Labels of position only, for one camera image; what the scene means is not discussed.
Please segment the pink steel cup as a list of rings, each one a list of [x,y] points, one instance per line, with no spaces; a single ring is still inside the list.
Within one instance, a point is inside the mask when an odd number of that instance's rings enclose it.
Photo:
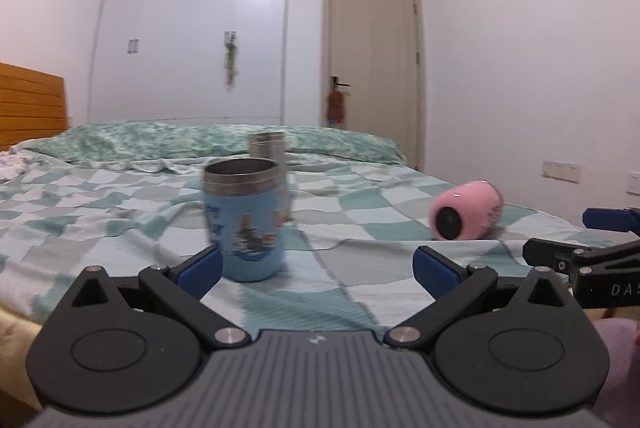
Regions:
[[[502,193],[487,181],[450,188],[431,206],[430,228],[436,240],[480,240],[501,220]]]

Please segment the blue cartoon steel cup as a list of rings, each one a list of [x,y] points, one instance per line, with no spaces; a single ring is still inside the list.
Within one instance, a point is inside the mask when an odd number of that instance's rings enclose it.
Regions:
[[[282,270],[283,188],[281,166],[272,159],[232,158],[204,168],[209,236],[224,259],[225,278],[253,283]]]

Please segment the plain stainless steel cup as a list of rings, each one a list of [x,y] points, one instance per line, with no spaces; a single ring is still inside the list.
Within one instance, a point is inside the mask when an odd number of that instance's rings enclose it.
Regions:
[[[285,154],[285,136],[282,131],[253,134],[248,139],[248,151],[253,157],[273,160],[278,165],[281,178],[286,179],[288,164]]]

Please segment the green floral quilt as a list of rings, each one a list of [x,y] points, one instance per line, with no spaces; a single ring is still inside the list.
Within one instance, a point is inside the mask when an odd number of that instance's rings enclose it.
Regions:
[[[50,138],[25,140],[11,150],[47,155],[70,164],[227,157],[247,153],[250,137],[261,133],[281,133],[288,153],[328,155],[387,165],[401,165],[406,161],[400,145],[393,140],[369,133],[311,126],[108,122],[78,126]]]

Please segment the checkered green bed sheet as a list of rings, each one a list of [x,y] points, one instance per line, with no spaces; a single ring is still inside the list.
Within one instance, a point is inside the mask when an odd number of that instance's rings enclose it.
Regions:
[[[264,282],[222,281],[204,304],[250,333],[382,332],[431,302],[414,280],[446,183],[402,165],[298,156],[288,174],[286,265]],[[208,242],[199,166],[128,171],[35,159],[1,187],[1,304],[42,323],[86,266],[130,276]]]

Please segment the orange wooden headboard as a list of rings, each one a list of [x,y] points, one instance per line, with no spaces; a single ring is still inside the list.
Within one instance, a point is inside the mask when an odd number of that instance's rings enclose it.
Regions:
[[[2,63],[0,146],[50,138],[68,129],[65,82],[39,70]]]

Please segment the red hanging door ornament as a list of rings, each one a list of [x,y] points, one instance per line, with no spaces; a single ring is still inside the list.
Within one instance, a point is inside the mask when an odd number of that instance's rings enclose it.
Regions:
[[[341,90],[332,90],[326,101],[326,123],[330,127],[343,127],[345,115],[344,93]]]

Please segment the beige wooden door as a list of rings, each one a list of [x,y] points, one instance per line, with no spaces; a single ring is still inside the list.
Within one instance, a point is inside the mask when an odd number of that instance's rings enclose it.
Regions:
[[[320,122],[331,77],[347,88],[342,128],[396,141],[425,165],[426,73],[422,0],[322,0]]]

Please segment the green hanging wardrobe ornament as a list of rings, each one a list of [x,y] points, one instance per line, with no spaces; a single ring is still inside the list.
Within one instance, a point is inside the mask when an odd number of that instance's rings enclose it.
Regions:
[[[236,32],[226,32],[224,34],[224,72],[226,73],[226,87],[231,90],[236,76],[236,57],[238,56],[238,46],[236,45]]]

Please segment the white wardrobe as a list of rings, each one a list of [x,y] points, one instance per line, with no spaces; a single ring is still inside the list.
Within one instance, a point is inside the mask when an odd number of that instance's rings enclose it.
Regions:
[[[104,0],[89,122],[279,125],[286,0]],[[224,34],[236,32],[236,76]]]

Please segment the white wall switch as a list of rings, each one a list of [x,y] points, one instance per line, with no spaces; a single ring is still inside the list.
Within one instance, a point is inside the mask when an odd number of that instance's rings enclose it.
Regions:
[[[628,172],[626,193],[635,196],[640,195],[640,174],[638,171]]]

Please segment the white wall socket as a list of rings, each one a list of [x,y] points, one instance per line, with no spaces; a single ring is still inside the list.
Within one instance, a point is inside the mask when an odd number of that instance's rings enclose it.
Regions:
[[[570,162],[552,162],[545,160],[542,163],[542,175],[548,179],[560,180],[579,184],[582,177],[582,167]]]

